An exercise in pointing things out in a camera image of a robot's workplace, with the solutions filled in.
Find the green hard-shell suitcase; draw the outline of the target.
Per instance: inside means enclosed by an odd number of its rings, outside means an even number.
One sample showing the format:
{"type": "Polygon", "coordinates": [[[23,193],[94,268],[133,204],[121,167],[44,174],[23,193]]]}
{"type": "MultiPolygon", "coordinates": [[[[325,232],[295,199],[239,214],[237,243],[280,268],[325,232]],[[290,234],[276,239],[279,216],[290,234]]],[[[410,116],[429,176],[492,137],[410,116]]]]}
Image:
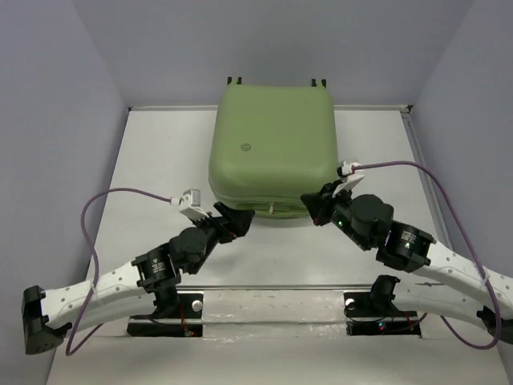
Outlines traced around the green hard-shell suitcase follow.
{"type": "Polygon", "coordinates": [[[337,162],[334,104],[326,80],[282,87],[228,78],[208,164],[208,182],[218,201],[262,217],[305,217],[301,195],[335,180],[337,162]]]}

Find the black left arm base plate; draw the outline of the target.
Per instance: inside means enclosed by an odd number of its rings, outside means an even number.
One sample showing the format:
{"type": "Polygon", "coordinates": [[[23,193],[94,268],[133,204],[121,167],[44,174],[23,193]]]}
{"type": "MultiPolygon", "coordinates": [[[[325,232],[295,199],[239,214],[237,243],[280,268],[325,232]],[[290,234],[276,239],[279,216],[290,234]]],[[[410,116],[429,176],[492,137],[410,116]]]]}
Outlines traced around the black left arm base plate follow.
{"type": "Polygon", "coordinates": [[[204,292],[179,290],[177,300],[150,315],[130,317],[126,332],[141,338],[199,338],[203,336],[204,292]]]}

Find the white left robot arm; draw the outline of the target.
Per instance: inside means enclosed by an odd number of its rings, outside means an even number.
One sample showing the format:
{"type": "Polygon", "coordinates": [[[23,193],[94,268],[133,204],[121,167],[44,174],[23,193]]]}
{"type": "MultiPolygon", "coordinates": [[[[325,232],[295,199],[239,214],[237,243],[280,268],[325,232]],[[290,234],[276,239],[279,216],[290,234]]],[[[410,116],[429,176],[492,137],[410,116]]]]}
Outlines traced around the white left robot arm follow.
{"type": "Polygon", "coordinates": [[[182,274],[197,274],[213,249],[244,237],[255,212],[230,209],[216,202],[217,216],[205,212],[186,194],[173,198],[192,226],[154,249],[106,274],[73,286],[44,290],[32,286],[22,295],[22,326],[27,355],[38,355],[61,345],[69,331],[77,331],[88,315],[107,320],[107,307],[121,318],[119,301],[151,294],[149,306],[161,317],[176,311],[176,286],[182,274]]]}

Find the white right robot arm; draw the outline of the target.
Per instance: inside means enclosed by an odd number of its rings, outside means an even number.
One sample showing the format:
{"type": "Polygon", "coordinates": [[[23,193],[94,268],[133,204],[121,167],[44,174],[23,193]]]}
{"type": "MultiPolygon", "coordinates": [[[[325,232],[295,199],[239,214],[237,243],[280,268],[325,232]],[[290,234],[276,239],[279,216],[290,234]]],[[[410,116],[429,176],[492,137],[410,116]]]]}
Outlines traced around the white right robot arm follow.
{"type": "Polygon", "coordinates": [[[375,249],[388,268],[429,278],[439,288],[418,295],[421,309],[477,326],[512,342],[512,279],[479,269],[430,234],[394,220],[394,209],[372,194],[352,197],[334,184],[301,196],[316,226],[336,225],[360,249],[375,249]]]}

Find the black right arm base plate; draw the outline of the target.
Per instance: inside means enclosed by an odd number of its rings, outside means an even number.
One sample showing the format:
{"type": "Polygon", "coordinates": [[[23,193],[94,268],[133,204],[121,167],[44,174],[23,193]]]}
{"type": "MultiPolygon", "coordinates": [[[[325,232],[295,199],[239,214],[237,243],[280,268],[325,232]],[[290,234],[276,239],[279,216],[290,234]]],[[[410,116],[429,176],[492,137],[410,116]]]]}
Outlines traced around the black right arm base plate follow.
{"type": "Polygon", "coordinates": [[[425,318],[416,311],[395,306],[378,308],[370,301],[370,292],[345,292],[346,333],[350,337],[422,336],[420,322],[425,318]]]}

